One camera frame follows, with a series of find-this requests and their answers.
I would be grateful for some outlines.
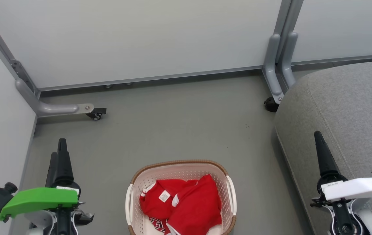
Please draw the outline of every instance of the floor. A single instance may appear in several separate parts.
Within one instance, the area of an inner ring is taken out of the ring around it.
[[[333,67],[295,67],[296,79]],[[274,113],[260,71],[95,87],[43,94],[48,103],[94,103],[108,113],[39,119],[22,189],[45,184],[59,138],[68,143],[80,200],[95,220],[81,234],[128,235],[125,194],[141,167],[180,159],[209,159],[229,172],[237,193],[233,234],[311,235],[305,212],[273,129]],[[13,235],[29,222],[14,220]]]

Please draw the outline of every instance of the laundry basket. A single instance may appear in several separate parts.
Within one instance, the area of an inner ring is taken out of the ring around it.
[[[143,189],[155,183],[156,180],[198,180],[207,174],[210,174],[215,181],[222,202],[222,224],[213,227],[208,235],[228,235],[236,221],[237,201],[234,184],[225,168],[216,162],[207,160],[163,162],[140,169],[132,178],[125,199],[126,222],[131,235],[161,234],[154,229],[148,217],[141,210],[139,196]]]

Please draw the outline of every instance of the white label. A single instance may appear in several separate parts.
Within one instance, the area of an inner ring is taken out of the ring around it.
[[[333,183],[323,184],[323,185],[321,185],[322,192],[324,192],[324,189],[325,189],[325,188],[328,188],[329,186],[333,186],[333,185],[336,185],[336,184],[339,184],[339,183],[342,183],[342,182],[343,182],[343,181],[340,180],[340,181],[333,182]]]
[[[162,202],[165,202],[167,201],[167,199],[170,197],[170,194],[164,190],[164,192],[161,193],[161,195],[159,196],[159,199],[162,201]]]
[[[77,192],[77,195],[80,193],[80,191],[78,189],[73,189],[73,188],[70,188],[70,187],[61,187],[61,186],[57,186],[57,189],[68,189],[68,190],[74,190]]]

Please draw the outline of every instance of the gray upholstery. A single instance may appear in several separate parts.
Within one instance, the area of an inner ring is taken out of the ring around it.
[[[330,214],[309,206],[319,179],[313,134],[322,132],[349,180],[372,177],[372,62],[301,78],[284,96],[275,127],[314,232],[326,235]]]

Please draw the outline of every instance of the bolt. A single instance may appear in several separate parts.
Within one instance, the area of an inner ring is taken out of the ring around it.
[[[7,214],[7,215],[4,217],[3,222],[4,222],[4,223],[7,223],[7,221],[8,221],[9,218],[10,218],[10,214]]]

